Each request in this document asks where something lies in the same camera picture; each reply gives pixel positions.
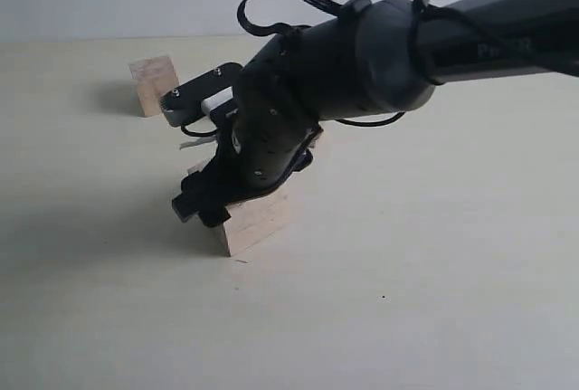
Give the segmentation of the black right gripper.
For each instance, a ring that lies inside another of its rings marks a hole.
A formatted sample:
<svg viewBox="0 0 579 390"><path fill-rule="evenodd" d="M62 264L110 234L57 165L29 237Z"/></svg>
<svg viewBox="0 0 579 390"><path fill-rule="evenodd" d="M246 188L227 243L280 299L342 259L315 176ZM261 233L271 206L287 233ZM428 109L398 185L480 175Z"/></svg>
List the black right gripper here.
<svg viewBox="0 0 579 390"><path fill-rule="evenodd" d="M223 124L214 157L172 200L180 221L198 214L205 227L218 227L230 219L226 205L268 195L287 180L319 130L293 84L321 36L315 27L277 34L242 68L233 85L238 109Z"/></svg>

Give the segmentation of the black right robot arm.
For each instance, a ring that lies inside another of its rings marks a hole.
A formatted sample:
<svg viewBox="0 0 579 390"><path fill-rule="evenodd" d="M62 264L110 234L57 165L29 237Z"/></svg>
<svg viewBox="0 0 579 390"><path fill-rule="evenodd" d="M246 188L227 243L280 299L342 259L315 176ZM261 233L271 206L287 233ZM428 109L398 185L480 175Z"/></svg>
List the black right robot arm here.
<svg viewBox="0 0 579 390"><path fill-rule="evenodd" d="M162 98L172 127L215 125L214 156L172 202L182 221L215 227L230 205L275 192L310 165L325 121L380 127L449 82L578 73L578 0L300 1L328 19L257 25L239 7L239 25L265 45Z"/></svg>

